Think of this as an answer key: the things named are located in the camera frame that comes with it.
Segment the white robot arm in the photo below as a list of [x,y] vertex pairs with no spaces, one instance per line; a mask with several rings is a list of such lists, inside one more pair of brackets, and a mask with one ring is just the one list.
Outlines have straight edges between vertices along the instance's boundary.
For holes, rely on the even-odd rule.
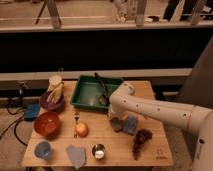
[[144,99],[123,82],[109,97],[109,119],[125,111],[171,124],[198,137],[192,171],[213,171],[213,109],[192,104]]

